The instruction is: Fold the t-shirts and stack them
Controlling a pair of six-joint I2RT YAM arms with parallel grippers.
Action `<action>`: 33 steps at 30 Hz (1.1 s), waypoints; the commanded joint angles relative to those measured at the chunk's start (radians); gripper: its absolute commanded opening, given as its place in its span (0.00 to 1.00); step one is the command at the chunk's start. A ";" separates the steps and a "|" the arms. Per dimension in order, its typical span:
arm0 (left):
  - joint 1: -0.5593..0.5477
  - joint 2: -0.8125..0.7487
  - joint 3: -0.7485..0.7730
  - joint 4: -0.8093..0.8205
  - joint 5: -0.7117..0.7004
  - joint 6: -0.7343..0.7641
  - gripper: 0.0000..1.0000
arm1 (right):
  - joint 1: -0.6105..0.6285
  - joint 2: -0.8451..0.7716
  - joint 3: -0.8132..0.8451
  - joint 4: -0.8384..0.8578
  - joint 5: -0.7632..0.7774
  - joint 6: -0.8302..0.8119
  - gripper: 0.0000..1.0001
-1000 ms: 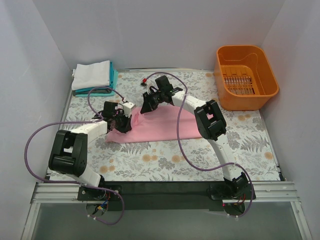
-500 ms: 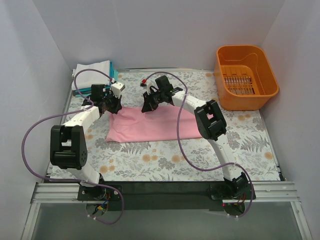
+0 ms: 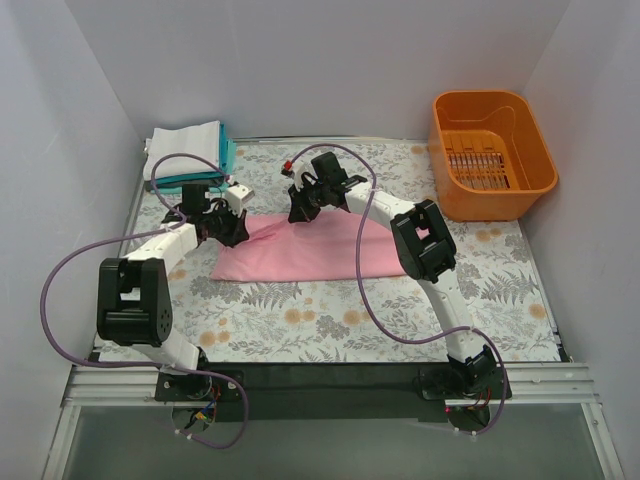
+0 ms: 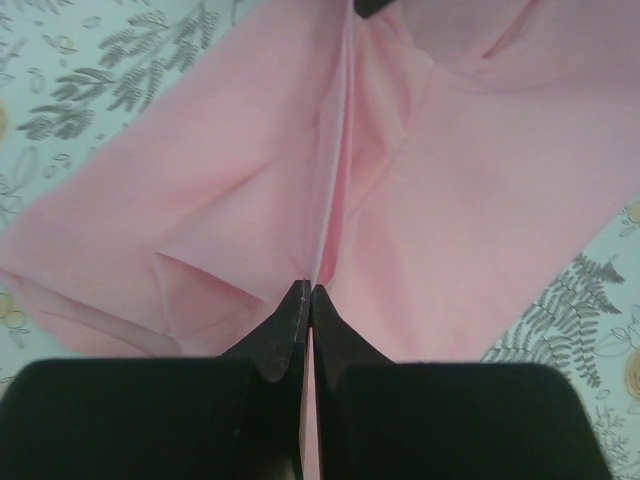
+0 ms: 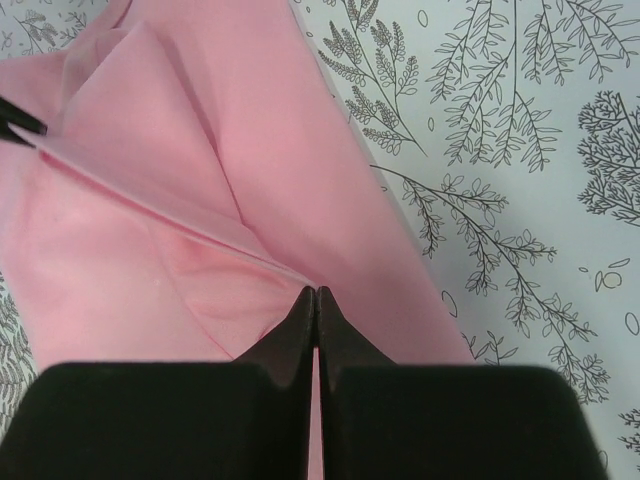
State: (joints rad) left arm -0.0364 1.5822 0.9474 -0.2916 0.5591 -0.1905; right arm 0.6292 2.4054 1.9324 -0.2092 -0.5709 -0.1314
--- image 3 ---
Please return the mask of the pink t shirt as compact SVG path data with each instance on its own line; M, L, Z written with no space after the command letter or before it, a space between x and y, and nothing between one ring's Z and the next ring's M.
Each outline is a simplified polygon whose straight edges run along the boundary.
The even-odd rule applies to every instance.
M222 247L211 273L234 282L354 280L359 215L323 211L310 223L291 224L285 214L247 219L249 239Z

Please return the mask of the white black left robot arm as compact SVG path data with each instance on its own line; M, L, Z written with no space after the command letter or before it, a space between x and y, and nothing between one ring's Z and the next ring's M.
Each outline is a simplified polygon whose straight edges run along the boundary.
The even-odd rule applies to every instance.
M204 351L173 326L168 274L191 251L212 239L235 247L249 239L246 204L254 191L237 182L218 198L204 184L182 187L162 230L122 258L99 269L97 331L101 339L130 347L162 372L159 400L239 398L235 382L212 377Z

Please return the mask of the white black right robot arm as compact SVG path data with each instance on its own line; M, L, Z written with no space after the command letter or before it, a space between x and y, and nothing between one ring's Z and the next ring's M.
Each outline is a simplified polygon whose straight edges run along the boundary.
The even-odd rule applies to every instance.
M377 177L350 176L332 151L304 165L298 156L286 161L282 174L292 179L289 222L311 222L327 206L359 215L355 244L356 280L363 280L362 239L367 221L392 235L404 273L426 293L444 340L452 370L450 394L475 397L481 392L505 399L508 393L504 362L494 342L475 326L462 295L456 268L457 247L438 206L412 203L378 187Z

